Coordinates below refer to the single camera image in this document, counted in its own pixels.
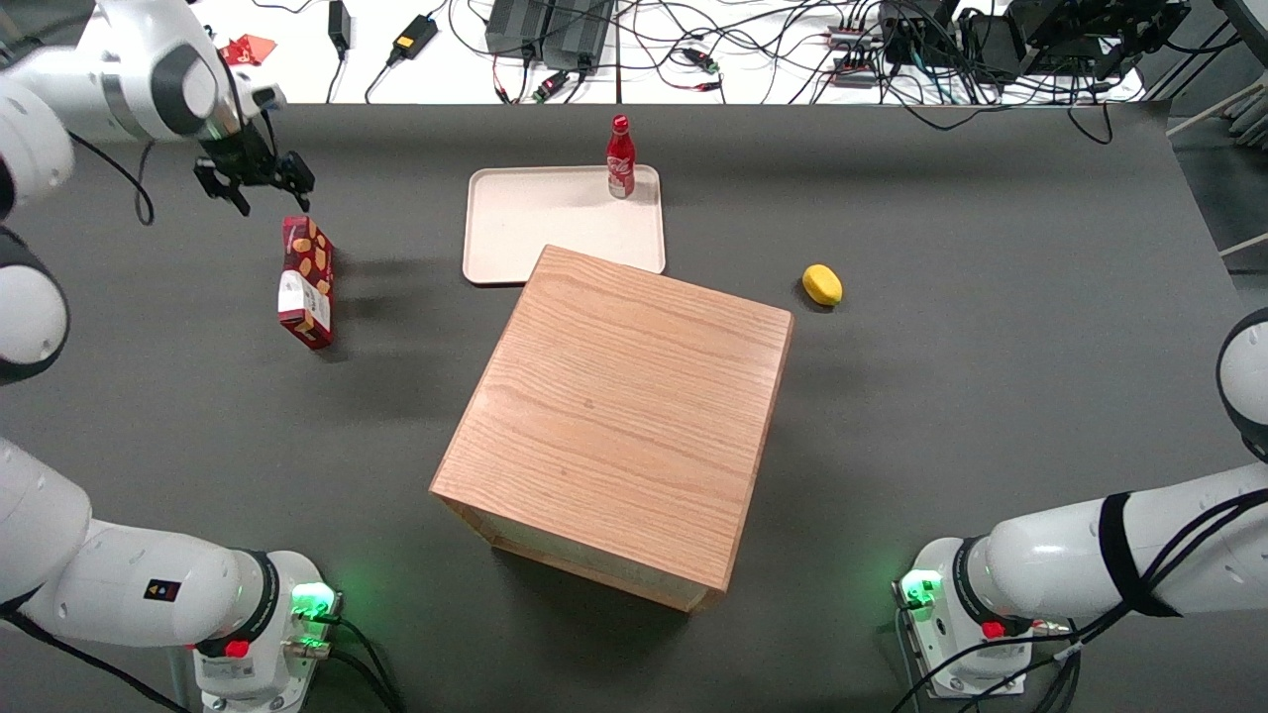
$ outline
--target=cardboard box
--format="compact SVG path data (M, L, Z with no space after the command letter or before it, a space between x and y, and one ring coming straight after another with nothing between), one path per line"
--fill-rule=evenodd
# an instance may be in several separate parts
M791 330L548 246L431 492L495 547L699 610L730 584Z
M308 349L335 340L335 245L308 216L281 222L285 260L278 285L278 321Z

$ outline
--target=wood grain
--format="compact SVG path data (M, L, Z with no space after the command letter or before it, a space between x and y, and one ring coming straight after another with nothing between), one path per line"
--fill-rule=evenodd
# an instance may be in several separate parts
M548 246L431 491L725 591L791 329Z

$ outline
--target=yellow toy fruit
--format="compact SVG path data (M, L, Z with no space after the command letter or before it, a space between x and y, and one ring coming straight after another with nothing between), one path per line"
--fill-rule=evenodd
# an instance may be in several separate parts
M827 265L810 265L801 275L801 287L805 293L824 307L841 304L846 291L841 287L841 279Z

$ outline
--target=red bottle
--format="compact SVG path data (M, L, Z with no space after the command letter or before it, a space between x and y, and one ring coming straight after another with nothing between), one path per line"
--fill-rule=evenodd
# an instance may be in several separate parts
M607 190L614 198L634 193L634 141L625 114L612 117L612 138L607 142Z

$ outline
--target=tray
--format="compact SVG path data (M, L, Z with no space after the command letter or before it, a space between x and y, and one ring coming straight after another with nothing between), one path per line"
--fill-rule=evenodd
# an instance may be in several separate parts
M634 194L607 192L606 166L483 169L467 193L463 274L474 284L529 279L541 249L664 271L661 174L634 166Z

